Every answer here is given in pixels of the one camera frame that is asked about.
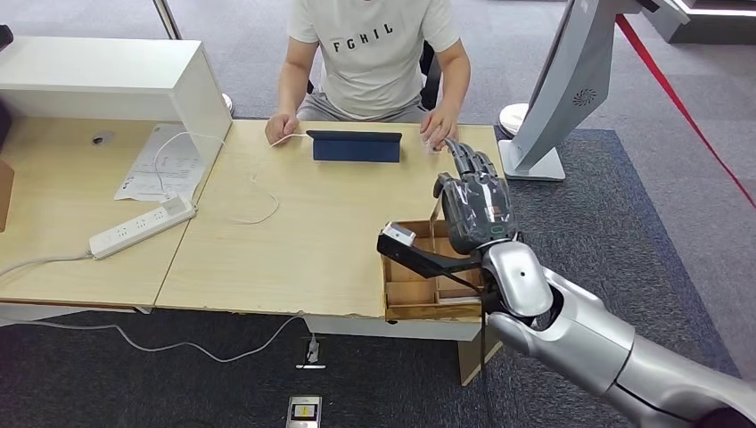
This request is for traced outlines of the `person's left hand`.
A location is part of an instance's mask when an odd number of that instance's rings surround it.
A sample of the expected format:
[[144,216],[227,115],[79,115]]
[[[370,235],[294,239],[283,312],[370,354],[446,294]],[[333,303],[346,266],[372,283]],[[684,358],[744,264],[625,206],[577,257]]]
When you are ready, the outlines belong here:
[[434,152],[441,151],[447,139],[457,139],[457,120],[460,109],[442,104],[430,111],[420,126],[422,143]]

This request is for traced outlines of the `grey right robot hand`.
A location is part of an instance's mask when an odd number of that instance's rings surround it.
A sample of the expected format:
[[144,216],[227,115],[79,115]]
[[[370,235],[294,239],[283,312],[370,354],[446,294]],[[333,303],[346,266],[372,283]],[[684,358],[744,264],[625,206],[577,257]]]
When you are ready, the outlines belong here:
[[470,145],[445,139],[458,172],[438,174],[433,197],[440,200],[452,248],[459,254],[474,251],[516,235],[516,220],[506,180],[487,154]]

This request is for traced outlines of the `person's right hand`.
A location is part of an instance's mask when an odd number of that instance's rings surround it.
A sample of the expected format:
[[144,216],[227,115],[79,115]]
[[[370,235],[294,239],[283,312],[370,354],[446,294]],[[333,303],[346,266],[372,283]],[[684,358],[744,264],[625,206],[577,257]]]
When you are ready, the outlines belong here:
[[273,146],[280,144],[298,128],[299,120],[293,113],[279,112],[271,116],[265,126],[265,136]]

